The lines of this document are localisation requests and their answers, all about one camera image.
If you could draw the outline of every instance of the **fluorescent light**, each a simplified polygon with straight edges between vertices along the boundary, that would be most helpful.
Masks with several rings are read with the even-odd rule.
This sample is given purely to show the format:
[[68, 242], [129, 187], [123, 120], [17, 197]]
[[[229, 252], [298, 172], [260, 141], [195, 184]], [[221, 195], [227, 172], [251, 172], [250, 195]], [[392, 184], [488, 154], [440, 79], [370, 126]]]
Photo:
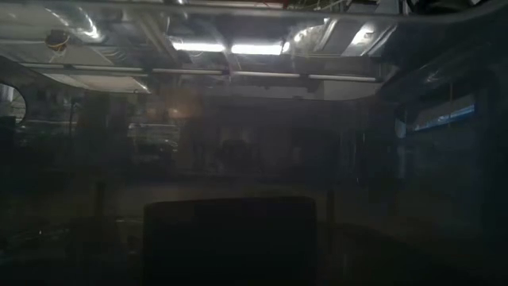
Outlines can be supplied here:
[[364, 26], [358, 33], [356, 33], [355, 37], [352, 39], [351, 44], [366, 44], [372, 40], [372, 34], [374, 33], [374, 29], [369, 26]]
[[284, 46], [283, 46], [283, 52], [287, 52], [289, 51], [289, 48], [291, 47], [290, 43], [289, 42], [286, 42], [284, 43]]
[[190, 52], [222, 52], [224, 46], [222, 44], [206, 44], [206, 43], [173, 43], [176, 50]]
[[234, 44], [231, 52], [244, 55], [280, 55], [281, 44]]

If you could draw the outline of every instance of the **side mirror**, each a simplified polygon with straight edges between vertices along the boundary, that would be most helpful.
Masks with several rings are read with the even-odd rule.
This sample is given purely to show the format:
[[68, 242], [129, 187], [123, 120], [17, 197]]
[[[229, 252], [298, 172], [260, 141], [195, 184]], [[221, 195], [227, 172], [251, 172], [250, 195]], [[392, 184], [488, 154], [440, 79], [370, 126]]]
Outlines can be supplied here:
[[26, 101], [14, 87], [0, 83], [0, 119], [21, 123], [26, 116]]

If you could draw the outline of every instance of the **ceiling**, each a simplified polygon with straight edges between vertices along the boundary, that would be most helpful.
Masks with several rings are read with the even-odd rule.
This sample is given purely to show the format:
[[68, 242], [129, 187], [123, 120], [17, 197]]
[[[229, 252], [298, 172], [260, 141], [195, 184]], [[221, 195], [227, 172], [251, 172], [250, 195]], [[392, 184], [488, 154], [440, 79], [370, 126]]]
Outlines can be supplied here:
[[[508, 4], [421, 17], [395, 15], [398, 1], [346, 3], [350, 13], [338, 14], [341, 3], [309, 11], [277, 3], [0, 1], [0, 55], [97, 91], [150, 93], [172, 82], [210, 95], [287, 97], [280, 89], [291, 87], [292, 97], [354, 99], [450, 48], [460, 54], [477, 24]], [[64, 52], [45, 42], [52, 30], [68, 34]]]

